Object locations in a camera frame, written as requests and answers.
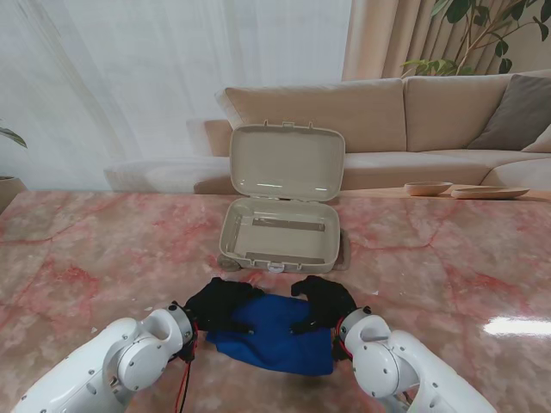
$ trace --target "black glove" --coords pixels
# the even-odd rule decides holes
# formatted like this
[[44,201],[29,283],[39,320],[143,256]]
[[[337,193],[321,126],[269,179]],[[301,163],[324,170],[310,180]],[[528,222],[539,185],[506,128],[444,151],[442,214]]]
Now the black glove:
[[291,295],[304,294],[310,304],[310,314],[304,320],[291,325],[293,334],[315,331],[320,327],[333,328],[341,317],[348,316],[357,307],[354,299],[342,284],[308,275],[291,286]]
[[252,334],[252,326],[233,321],[232,314],[247,301],[263,295],[264,291],[246,282],[224,281],[214,277],[188,300],[183,309],[197,323],[199,330]]

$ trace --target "wooden bowl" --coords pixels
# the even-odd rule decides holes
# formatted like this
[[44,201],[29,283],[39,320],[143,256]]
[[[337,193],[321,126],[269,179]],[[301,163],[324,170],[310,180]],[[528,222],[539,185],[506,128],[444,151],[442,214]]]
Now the wooden bowl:
[[410,182],[404,185],[410,196],[434,196],[451,187],[451,182]]

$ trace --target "plant pot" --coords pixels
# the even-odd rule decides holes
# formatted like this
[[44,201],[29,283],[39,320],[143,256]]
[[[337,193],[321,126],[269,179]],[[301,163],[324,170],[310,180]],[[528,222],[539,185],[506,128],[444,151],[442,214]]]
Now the plant pot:
[[27,187],[21,179],[13,176],[0,176],[0,213],[20,192],[26,191]]

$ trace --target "marble table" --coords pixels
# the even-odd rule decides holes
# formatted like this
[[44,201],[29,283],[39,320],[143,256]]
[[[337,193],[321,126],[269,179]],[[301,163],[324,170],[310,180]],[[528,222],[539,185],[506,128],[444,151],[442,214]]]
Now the marble table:
[[[216,264],[233,196],[26,192],[0,215],[0,410],[118,317],[185,302],[219,275],[289,295],[298,274]],[[341,197],[342,282],[410,331],[500,412],[551,410],[551,206],[542,202]],[[171,411],[173,362],[129,413]],[[273,373],[201,338],[186,412],[380,412],[349,363],[331,376]]]

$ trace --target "red wire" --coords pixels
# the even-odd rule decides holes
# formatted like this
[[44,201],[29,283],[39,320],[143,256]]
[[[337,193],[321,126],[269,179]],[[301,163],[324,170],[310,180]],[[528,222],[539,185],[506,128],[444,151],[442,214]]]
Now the red wire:
[[[199,331],[199,328],[197,327],[197,322],[193,322],[193,326],[195,327],[195,333]],[[195,342],[193,343],[192,355],[195,355],[196,348],[197,348],[197,339],[195,338]],[[176,404],[174,405],[174,413],[178,413],[178,402],[180,401],[180,397],[182,396],[183,384],[186,382],[186,377],[188,376],[188,373],[189,373],[189,363],[186,363],[186,369],[183,372],[182,383],[180,383],[180,390],[178,390]]]
[[182,396],[183,384],[185,383],[186,377],[188,376],[188,371],[189,371],[189,364],[186,364],[186,369],[184,370],[183,376],[182,376],[182,383],[180,383],[180,390],[178,390],[176,404],[174,405],[174,413],[178,413],[178,402],[180,401],[180,396]]
[[[341,330],[341,324],[343,323],[344,321],[344,317],[341,317],[340,320],[338,320],[338,323],[337,323],[337,335],[339,336],[339,333],[340,333],[340,330]],[[340,342],[341,344],[341,347],[343,348],[344,352],[352,359],[352,354],[350,353],[350,351],[348,351],[348,349],[346,348],[346,346],[344,346],[344,343],[342,340],[339,340],[338,342]]]

